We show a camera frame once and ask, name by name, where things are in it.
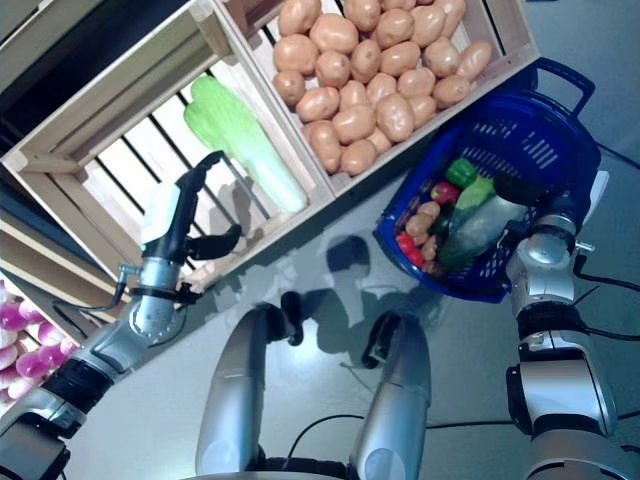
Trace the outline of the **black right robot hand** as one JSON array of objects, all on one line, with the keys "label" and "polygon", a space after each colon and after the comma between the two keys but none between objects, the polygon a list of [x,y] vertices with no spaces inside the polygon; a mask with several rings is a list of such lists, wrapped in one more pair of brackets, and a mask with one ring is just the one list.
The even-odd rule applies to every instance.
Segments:
[{"label": "black right robot hand", "polygon": [[494,177],[495,193],[502,199],[529,209],[537,217],[558,215],[569,220],[579,231],[583,226],[585,203],[570,184],[549,184],[499,173]]}]

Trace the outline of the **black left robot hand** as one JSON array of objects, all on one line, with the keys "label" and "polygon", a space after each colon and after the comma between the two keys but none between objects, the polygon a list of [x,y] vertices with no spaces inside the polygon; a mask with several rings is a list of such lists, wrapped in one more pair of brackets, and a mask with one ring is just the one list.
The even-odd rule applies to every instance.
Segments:
[{"label": "black left robot hand", "polygon": [[224,152],[214,151],[175,182],[157,186],[143,217],[140,236],[143,257],[183,264],[188,258],[196,261],[222,258],[234,250],[242,233],[238,224],[220,235],[189,236],[198,194],[205,186],[208,171],[226,158]]}]

